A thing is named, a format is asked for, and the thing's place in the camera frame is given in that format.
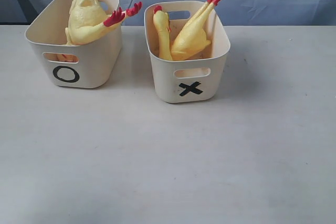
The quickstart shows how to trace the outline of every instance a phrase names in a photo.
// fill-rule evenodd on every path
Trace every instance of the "white table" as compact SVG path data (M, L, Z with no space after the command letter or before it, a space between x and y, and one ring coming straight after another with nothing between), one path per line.
M336 28L226 27L217 95L155 94L143 27L110 80L53 85L0 26L1 224L336 223Z

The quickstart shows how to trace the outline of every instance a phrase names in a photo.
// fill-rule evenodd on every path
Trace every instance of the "storage bin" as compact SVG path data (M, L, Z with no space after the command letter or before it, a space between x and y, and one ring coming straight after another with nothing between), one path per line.
M215 10L204 25L207 38L212 41L203 52L185 61L159 58L159 38L153 23L153 10L161 5L164 12L188 11L190 17L204 4L199 1L162 2L145 10L144 25L157 96L168 103L207 100L218 89L225 66L230 41ZM171 40L175 39L189 18L170 19Z
M112 14L119 0L99 0ZM110 77L122 47L121 27L86 45L66 46L72 0L53 0L27 28L25 36L49 79L58 86L96 88ZM78 57L78 62L57 61L56 54Z

